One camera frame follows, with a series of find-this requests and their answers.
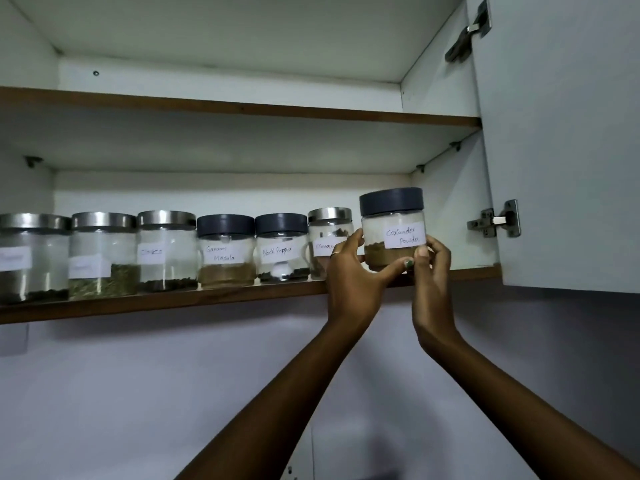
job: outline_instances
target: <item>label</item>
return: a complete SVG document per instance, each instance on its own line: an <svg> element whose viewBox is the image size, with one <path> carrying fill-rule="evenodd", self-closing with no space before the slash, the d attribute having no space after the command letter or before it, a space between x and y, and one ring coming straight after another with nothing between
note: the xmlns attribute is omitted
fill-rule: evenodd
<svg viewBox="0 0 640 480"><path fill-rule="evenodd" d="M31 269L31 248L17 246L15 248L0 248L0 271L18 271Z"/></svg>
<svg viewBox="0 0 640 480"><path fill-rule="evenodd" d="M110 278L111 262L101 254L69 258L69 279Z"/></svg>
<svg viewBox="0 0 640 480"><path fill-rule="evenodd" d="M260 260L263 264L290 261L301 256L300 244L295 245L293 241L268 244L260 248Z"/></svg>
<svg viewBox="0 0 640 480"><path fill-rule="evenodd" d="M164 264L166 253L164 242L140 242L138 264Z"/></svg>
<svg viewBox="0 0 640 480"><path fill-rule="evenodd" d="M204 264L242 264L246 251L240 242L207 244L202 249L203 261Z"/></svg>
<svg viewBox="0 0 640 480"><path fill-rule="evenodd" d="M412 222L385 229L385 249L412 248L427 243L422 222Z"/></svg>
<svg viewBox="0 0 640 480"><path fill-rule="evenodd" d="M314 257L331 256L335 245L346 240L346 237L338 237L336 235L314 239Z"/></svg>

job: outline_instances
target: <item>person's right arm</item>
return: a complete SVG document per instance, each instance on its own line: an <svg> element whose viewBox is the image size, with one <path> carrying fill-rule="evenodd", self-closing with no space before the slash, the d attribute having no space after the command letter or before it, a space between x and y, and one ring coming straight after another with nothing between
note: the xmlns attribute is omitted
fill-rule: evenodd
<svg viewBox="0 0 640 480"><path fill-rule="evenodd" d="M640 470L492 364L460 335L451 252L432 237L414 256L413 324L422 348L466 391L542 480L640 480Z"/></svg>

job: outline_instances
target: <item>open cabinet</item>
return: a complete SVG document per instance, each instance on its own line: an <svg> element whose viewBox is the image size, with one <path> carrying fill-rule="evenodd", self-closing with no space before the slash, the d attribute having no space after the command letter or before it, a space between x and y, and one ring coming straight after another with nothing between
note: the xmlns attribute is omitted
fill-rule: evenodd
<svg viewBox="0 0 640 480"><path fill-rule="evenodd" d="M640 290L637 0L281 1L0 0L0 210L340 205L358 224L359 195L414 185L453 279ZM517 237L468 228L510 200ZM0 322L322 292L15 306Z"/></svg>

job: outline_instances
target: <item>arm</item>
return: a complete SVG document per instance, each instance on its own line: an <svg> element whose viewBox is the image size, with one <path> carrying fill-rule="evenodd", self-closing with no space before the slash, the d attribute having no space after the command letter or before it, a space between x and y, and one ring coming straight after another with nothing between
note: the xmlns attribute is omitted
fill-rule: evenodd
<svg viewBox="0 0 640 480"><path fill-rule="evenodd" d="M364 270L358 230L340 243L327 270L329 320L309 345L240 411L176 480L279 479L340 364L380 309L387 284L405 270Z"/></svg>
<svg viewBox="0 0 640 480"><path fill-rule="evenodd" d="M414 256L413 324L422 348L468 393L541 479L640 480L640 470L487 360L456 329L451 252L429 237Z"/></svg>

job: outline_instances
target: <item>hand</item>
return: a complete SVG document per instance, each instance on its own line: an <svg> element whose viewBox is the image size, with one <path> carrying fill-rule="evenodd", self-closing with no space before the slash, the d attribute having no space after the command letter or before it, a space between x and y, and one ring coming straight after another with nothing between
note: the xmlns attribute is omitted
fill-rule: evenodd
<svg viewBox="0 0 640 480"><path fill-rule="evenodd" d="M449 295L451 251L430 235L427 244L433 254L427 246L420 246L413 256L415 297L412 313L418 341L425 352L431 354L437 344L457 342L462 336L453 320Z"/></svg>
<svg viewBox="0 0 640 480"><path fill-rule="evenodd" d="M380 309L382 292L387 285L406 270L400 258L379 273L362 267L356 254L364 244L362 229L336 245L326 272L329 290L329 320L364 333Z"/></svg>

